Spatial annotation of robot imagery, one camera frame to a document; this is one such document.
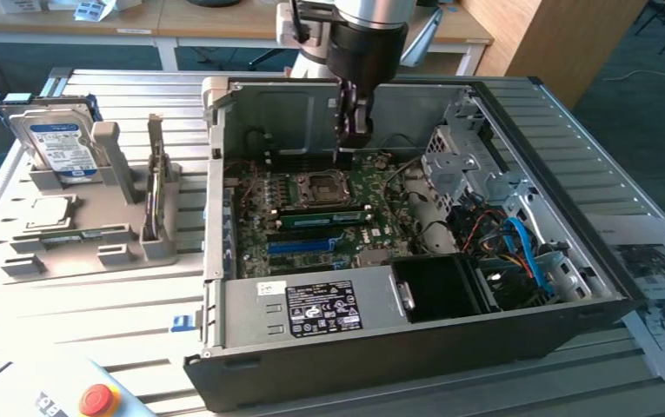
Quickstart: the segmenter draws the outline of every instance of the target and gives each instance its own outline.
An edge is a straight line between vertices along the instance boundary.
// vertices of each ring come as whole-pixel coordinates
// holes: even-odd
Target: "control box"
[[[0,416],[154,417],[137,396],[86,359],[47,355],[0,366]]]

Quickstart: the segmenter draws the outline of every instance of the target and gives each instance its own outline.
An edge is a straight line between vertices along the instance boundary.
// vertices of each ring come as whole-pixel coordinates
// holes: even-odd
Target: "sticker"
[[[294,222],[294,226],[320,226],[324,224],[329,224],[330,219],[320,219],[320,220],[298,220]]]
[[[333,220],[345,222],[348,220],[360,220],[360,213],[352,213],[345,215],[333,215]]]
[[[258,295],[278,295],[286,290],[285,281],[258,282]]]
[[[150,29],[117,29],[119,33],[134,33],[137,35],[151,35]]]
[[[39,393],[39,398],[35,401],[35,407],[39,409],[42,415],[47,417],[67,417],[67,413],[57,405],[57,402],[43,393]]]
[[[74,123],[34,124],[31,133],[51,170],[66,177],[65,182],[89,181],[98,167],[90,149],[79,142],[79,126]]]
[[[41,239],[43,243],[62,243],[62,242],[79,242],[82,241],[82,237],[73,235],[73,236],[61,236],[61,237],[50,237],[50,238],[43,238]]]
[[[364,328],[350,281],[288,287],[286,301],[290,333],[294,337],[318,336]]]

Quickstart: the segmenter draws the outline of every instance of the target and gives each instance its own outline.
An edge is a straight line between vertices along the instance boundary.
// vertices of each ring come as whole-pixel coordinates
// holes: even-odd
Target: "warning label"
[[[318,336],[364,328],[350,281],[286,287],[290,333]]]

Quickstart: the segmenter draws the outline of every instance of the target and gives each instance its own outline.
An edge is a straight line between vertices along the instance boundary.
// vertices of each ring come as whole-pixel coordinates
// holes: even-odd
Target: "barcode sticker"
[[[151,35],[150,29],[117,29],[115,31],[119,33],[133,33],[137,35]]]
[[[285,281],[258,282],[258,295],[278,295],[286,293]]]

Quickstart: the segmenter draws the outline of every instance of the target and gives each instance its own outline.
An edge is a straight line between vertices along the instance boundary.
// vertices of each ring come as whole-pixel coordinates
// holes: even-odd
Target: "green circuit board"
[[[234,177],[237,186],[238,202],[235,202],[235,233],[237,233],[237,278],[254,278],[286,273],[300,273],[322,269],[356,268],[356,257],[361,251],[368,249],[385,249],[389,257],[406,256],[412,252],[408,241],[394,225],[394,213],[408,216],[406,205],[393,203],[390,211],[386,208],[385,182],[386,178],[396,172],[396,166],[374,166],[377,155],[357,156],[350,171],[326,170],[320,173],[274,174],[258,167],[233,170],[226,177]],[[280,233],[281,222],[273,214],[280,209],[308,209],[308,201],[298,186],[304,179],[317,175],[322,183],[320,198],[332,195],[329,177],[342,178],[346,184],[349,197],[344,204],[324,205],[322,208],[313,206],[318,211],[330,212],[338,208],[353,209],[369,206],[370,218],[365,224],[349,227],[324,228],[332,230],[332,234],[340,237],[334,250],[300,252],[289,254],[269,253],[268,236]]]

